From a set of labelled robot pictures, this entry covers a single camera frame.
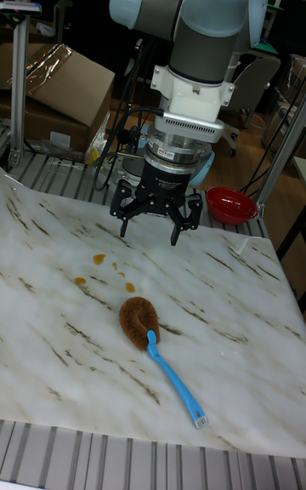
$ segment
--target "wooden floor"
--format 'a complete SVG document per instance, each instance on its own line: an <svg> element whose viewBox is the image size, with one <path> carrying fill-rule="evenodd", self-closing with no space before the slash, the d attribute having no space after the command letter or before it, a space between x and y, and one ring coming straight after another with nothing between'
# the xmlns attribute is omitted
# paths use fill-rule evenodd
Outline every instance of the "wooden floor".
<svg viewBox="0 0 306 490"><path fill-rule="evenodd" d="M148 91L145 96L145 102L147 100L150 105L157 105L153 101L156 100L156 92ZM136 95L134 105L136 106L138 102ZM111 109L115 110L117 106L118 99L112 99ZM241 126L241 119L235 113L227 112L222 119L238 128ZM253 117L252 122L258 126L250 125L247 130L241 128L236 140L237 152L234 157L229 155L230 147L224 139L221 139L213 146L216 157L208 176L201 184L202 189L206 190L215 185L222 185L240 190L247 184L264 153L264 148L260 141L263 132L261 129L263 122L257 117ZM132 124L135 124L135 121L133 117L130 117L127 120L127 127L131 127ZM266 157L259 174L269 165L270 160ZM255 184L247 194L250 195L258 186L259 183ZM280 246L281 241L305 203L306 189L303 187L297 171L294 166L286 167L281 173L264 211L264 222L275 250ZM292 244L281 263L287 279L296 289L297 298L299 299L306 289L306 244L303 242L301 235Z"/></svg>

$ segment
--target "red bowl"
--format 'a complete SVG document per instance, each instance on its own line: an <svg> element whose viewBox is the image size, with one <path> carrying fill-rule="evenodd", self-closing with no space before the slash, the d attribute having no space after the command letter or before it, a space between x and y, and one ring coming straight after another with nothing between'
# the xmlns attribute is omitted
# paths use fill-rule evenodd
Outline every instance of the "red bowl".
<svg viewBox="0 0 306 490"><path fill-rule="evenodd" d="M229 187L211 187L207 190L207 206L212 216L223 224L238 225L255 218L255 202L244 193Z"/></svg>

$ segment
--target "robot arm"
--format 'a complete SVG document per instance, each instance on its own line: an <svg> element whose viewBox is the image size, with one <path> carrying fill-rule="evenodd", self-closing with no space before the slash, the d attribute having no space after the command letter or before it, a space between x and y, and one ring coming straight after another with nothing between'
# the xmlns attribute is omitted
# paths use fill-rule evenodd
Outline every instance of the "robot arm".
<svg viewBox="0 0 306 490"><path fill-rule="evenodd" d="M123 219L122 235L128 219L147 210L173 219L172 244L180 231L198 226L200 197L189 203L187 219L179 209L201 156L224 131L217 117L233 92L224 81L232 54L257 45L266 6L267 0L110 0L117 23L174 42L169 65L156 66L151 82L163 115L149 127L135 199L123 207L126 187L131 193L119 185L110 207Z"/></svg>

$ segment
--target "marble pattern board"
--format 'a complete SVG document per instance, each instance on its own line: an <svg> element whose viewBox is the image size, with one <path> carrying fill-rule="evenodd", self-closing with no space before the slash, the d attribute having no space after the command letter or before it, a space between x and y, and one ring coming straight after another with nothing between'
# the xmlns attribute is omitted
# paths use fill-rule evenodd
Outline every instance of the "marble pattern board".
<svg viewBox="0 0 306 490"><path fill-rule="evenodd" d="M306 331L269 240L200 227L172 248L149 215L121 239L108 208L0 172L0 419L306 457ZM123 334L131 295L155 306L206 428Z"/></svg>

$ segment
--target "coconut fiber brush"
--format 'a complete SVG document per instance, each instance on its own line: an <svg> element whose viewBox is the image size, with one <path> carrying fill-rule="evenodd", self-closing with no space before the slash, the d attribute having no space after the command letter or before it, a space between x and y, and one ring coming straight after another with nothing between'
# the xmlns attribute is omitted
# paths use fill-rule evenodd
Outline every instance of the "coconut fiber brush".
<svg viewBox="0 0 306 490"><path fill-rule="evenodd" d="M139 350L147 350L150 357L164 370L189 410L196 428L205 426L207 417L199 403L158 353L156 343L160 342L160 333L156 310L150 301L143 297L128 299L120 309L119 322L133 344Z"/></svg>

